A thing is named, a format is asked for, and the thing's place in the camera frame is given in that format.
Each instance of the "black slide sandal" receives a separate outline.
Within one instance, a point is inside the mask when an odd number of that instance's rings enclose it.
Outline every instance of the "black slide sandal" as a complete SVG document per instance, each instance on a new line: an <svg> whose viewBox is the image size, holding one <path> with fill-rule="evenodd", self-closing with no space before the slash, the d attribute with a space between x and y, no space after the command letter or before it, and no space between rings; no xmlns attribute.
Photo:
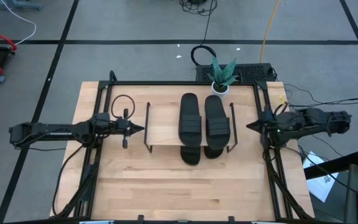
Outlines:
<svg viewBox="0 0 358 224"><path fill-rule="evenodd" d="M201 158L201 147L180 147L180 156L186 164L195 166Z"/></svg>
<svg viewBox="0 0 358 224"><path fill-rule="evenodd" d="M202 140L197 96L186 93L180 101L179 138L187 147L199 147Z"/></svg>
<svg viewBox="0 0 358 224"><path fill-rule="evenodd" d="M211 95L205 99L205 116L208 147L220 151L230 140L230 123L218 96Z"/></svg>
<svg viewBox="0 0 358 224"><path fill-rule="evenodd" d="M212 150L208 146L204 146L204 154L208 159L216 159L223 153L223 149L221 150Z"/></svg>

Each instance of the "wooden table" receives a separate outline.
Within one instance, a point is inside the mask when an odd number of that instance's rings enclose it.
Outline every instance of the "wooden table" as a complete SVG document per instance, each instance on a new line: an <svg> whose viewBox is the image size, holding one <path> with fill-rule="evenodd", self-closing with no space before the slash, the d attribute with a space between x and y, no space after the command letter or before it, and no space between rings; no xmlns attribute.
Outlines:
<svg viewBox="0 0 358 224"><path fill-rule="evenodd" d="M91 117L97 87L98 82L82 84L73 123ZM120 85L112 88L111 101L121 94L133 97L136 110L131 121L144 126L147 102L154 106L178 106L186 92L195 93L203 108L211 87ZM272 108L287 100L281 82L268 83L268 93ZM202 151L197 166L182 161L179 146L154 146L150 154L143 143L143 132L129 138L128 149L121 146L122 136L106 138L91 218L136 220L138 215L145 215L146 220L227 221L228 216L234 216L236 221L274 220L260 134L246 128L246 124L257 120L252 87L231 86L223 105L230 103L234 104L236 113L238 145L229 154L224 151L213 160L207 159ZM131 112L132 103L120 98L114 105L114 113L122 114L124 108ZM79 146L78 142L69 142L65 159ZM298 149L296 141L290 141L288 147ZM56 202L58 211L78 188L84 154L83 149L63 171ZM299 155L282 149L282 161L289 191L313 216ZM278 188L277 192L284 217L282 194Z"/></svg>

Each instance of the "white plant pot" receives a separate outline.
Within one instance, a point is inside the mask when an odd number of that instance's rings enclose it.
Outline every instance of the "white plant pot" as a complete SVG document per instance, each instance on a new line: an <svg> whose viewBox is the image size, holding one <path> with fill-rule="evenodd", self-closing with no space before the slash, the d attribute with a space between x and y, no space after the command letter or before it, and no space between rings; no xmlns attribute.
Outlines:
<svg viewBox="0 0 358 224"><path fill-rule="evenodd" d="M214 94L214 95L220 97L220 99L223 100L223 99L226 97L227 93L229 93L229 86L227 86L227 89L226 89L225 92L220 93L220 92L218 92L218 91L215 91L215 89L214 89L214 84L215 84L215 82L212 82L212 85L211 85L212 94Z"/></svg>

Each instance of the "yellow cable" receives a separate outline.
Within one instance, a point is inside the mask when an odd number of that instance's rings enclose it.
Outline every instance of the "yellow cable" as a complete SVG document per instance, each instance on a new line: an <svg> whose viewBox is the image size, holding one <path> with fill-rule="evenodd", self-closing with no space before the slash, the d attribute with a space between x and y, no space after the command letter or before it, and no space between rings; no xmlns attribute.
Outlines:
<svg viewBox="0 0 358 224"><path fill-rule="evenodd" d="M270 16L270 21L268 22L268 26L267 26L265 37L264 37L264 42L262 44L262 50L260 51L259 63L262 63L262 60L264 58L265 42L266 42L267 34L269 33L270 26L272 26L274 14L276 14L276 9L277 9L277 6L279 3L280 3L280 0L276 0L276 6L274 6L272 16Z"/></svg>

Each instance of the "white cable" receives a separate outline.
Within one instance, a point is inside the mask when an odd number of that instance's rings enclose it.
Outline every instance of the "white cable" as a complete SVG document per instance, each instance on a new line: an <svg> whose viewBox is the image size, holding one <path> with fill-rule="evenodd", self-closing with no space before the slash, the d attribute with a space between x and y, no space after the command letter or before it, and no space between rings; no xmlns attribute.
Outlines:
<svg viewBox="0 0 358 224"><path fill-rule="evenodd" d="M15 15L16 17L18 17L19 19L22 19L22 20L24 20L24 21L26 21L26 22L29 22L29 23L31 23L31 24L34 25L34 31L32 32L32 34L31 34L30 36L28 36L28 37L22 39L22 40L19 41L18 43L15 43L15 45L21 44L21 43L23 43L23 41L25 41L25 40L27 40L28 38L32 37L32 36L35 34L35 31L37 31L37 25L36 25L35 23L33 23L33 22L27 20L27 19L24 19L24 18L21 17L21 16L18 16L16 13L12 12L12 10L6 5L6 3L4 2L4 0L1 0L1 2L5 5L6 9L9 10L9 12L11 12L13 15Z"/></svg>

